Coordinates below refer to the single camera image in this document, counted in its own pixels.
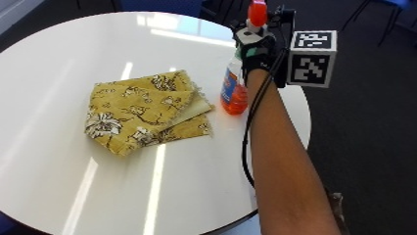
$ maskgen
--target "dark carpet floor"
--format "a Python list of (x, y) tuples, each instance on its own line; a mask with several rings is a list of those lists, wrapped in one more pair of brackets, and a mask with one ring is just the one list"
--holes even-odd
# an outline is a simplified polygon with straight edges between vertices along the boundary
[[(360, 1), (268, 0), (267, 6), (296, 10), (298, 30), (340, 29)], [(217, 6), (218, 0), (207, 2), (210, 9)], [(46, 0), (2, 33), (0, 51), (54, 24), (111, 11), (109, 0), (83, 0), (81, 10), (75, 0)], [(343, 194), (352, 235), (417, 234), (417, 33), (396, 26), (376, 47), (388, 11), (368, 5), (338, 33), (330, 88), (303, 89), (312, 126), (308, 154), (324, 185)], [(219, 23), (223, 12), (225, 6), (214, 18), (201, 18)], [(235, 3), (226, 22), (243, 18)], [(415, 18), (414, 2), (398, 22), (410, 25)], [(19, 226), (11, 234), (35, 233)]]

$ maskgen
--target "orange liquid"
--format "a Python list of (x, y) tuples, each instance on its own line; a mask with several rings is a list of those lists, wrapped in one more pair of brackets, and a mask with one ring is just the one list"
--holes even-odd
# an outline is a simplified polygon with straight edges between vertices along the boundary
[(247, 90), (243, 85), (235, 84), (234, 90), (231, 93), (230, 103), (225, 104), (221, 99), (221, 105), (222, 105), (223, 110), (230, 115), (239, 115), (245, 112), (247, 108)]

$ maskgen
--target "bottle label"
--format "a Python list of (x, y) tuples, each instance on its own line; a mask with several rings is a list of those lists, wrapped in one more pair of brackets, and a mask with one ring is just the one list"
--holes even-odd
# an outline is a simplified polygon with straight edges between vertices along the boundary
[(230, 98), (231, 98), (235, 83), (237, 83), (237, 76), (235, 74), (233, 74), (230, 69), (226, 69), (223, 81), (222, 81), (222, 88), (221, 88), (221, 100), (226, 105), (230, 104)]

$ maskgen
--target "white flower pattern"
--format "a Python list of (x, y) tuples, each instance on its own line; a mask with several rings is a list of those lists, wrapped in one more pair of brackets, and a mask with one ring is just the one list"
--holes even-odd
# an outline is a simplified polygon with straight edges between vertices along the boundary
[(110, 113), (99, 113), (89, 116), (86, 124), (86, 134), (94, 139), (103, 135), (118, 135), (121, 124), (117, 119), (113, 118)]

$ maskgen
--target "black cable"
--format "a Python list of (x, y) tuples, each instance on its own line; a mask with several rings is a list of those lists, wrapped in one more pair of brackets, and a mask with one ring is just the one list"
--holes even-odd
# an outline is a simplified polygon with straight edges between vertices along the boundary
[(283, 40), (283, 47), (282, 47), (282, 49), (279, 51), (279, 54), (276, 55), (276, 58), (275, 58), (275, 60), (274, 60), (274, 62), (271, 64), (271, 67), (270, 67), (270, 70), (268, 70), (267, 75), (265, 77), (265, 80), (262, 82), (261, 88), (259, 88), (259, 90), (258, 90), (258, 92), (255, 94), (255, 97), (254, 97), (254, 101), (253, 101), (253, 104), (251, 104), (251, 107), (250, 107), (250, 110), (249, 110), (249, 114), (247, 114), (246, 126), (245, 126), (245, 134), (243, 134), (243, 141), (242, 141), (242, 167), (243, 167), (243, 171), (245, 171), (245, 175), (246, 175), (247, 181), (249, 181), (249, 183), (250, 183), (250, 185), (253, 187), (254, 187), (254, 179), (251, 177), (251, 174), (250, 174), (250, 171), (249, 171), (249, 168), (247, 168), (247, 159), (246, 159), (247, 134), (249, 134), (249, 127), (250, 127), (250, 124), (251, 124), (251, 120), (254, 118), (257, 109), (259, 107), (259, 104), (262, 102), (263, 96), (265, 96), (266, 91), (267, 91), (267, 87), (268, 87), (270, 82), (271, 82), (271, 75), (275, 74), (276, 69), (279, 68), (282, 60), (283, 60), (283, 58), (286, 56), (284, 54), (287, 53), (286, 39), (284, 39), (282, 30), (280, 30), (280, 27), (278, 27), (278, 32), (279, 32), (279, 35), (280, 35), (282, 40)]

